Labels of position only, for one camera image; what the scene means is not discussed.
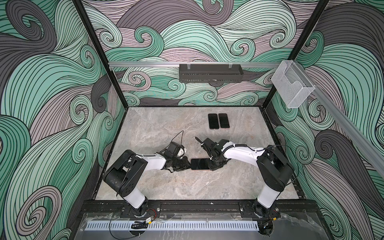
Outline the purple-edged black smartphone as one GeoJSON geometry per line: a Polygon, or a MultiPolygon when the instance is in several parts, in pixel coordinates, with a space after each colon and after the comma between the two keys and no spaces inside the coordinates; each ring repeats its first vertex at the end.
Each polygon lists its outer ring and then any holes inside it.
{"type": "Polygon", "coordinates": [[[228,115],[225,113],[220,113],[218,114],[219,116],[219,123],[220,123],[220,128],[221,129],[229,129],[230,128],[230,122],[228,115]]]}

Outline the black phone case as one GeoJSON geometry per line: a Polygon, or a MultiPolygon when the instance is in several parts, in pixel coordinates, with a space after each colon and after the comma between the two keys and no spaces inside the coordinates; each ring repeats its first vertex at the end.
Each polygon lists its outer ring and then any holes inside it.
{"type": "Polygon", "coordinates": [[[208,114],[209,128],[211,130],[218,130],[220,128],[219,118],[217,114],[208,114]]]}

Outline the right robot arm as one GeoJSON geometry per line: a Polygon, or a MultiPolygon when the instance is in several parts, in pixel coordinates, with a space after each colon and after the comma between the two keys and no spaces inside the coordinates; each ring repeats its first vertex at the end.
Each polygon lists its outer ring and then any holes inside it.
{"type": "Polygon", "coordinates": [[[218,143],[209,138],[202,141],[195,137],[195,140],[207,152],[208,158],[205,162],[211,171],[222,168],[230,160],[258,167],[264,180],[264,186],[255,203],[255,208],[259,211],[269,210],[273,206],[295,171],[293,165],[275,145],[252,148],[229,140],[220,140],[218,143]]]}

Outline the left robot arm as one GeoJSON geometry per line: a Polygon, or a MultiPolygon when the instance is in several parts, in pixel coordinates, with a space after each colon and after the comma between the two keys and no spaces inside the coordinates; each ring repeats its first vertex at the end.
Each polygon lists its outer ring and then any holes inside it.
{"type": "Polygon", "coordinates": [[[108,168],[103,180],[137,215],[143,215],[148,208],[148,199],[137,188],[143,173],[151,170],[168,170],[173,173],[190,169],[191,164],[185,153],[186,148],[175,142],[170,142],[164,150],[152,155],[139,155],[126,150],[108,168]]]}

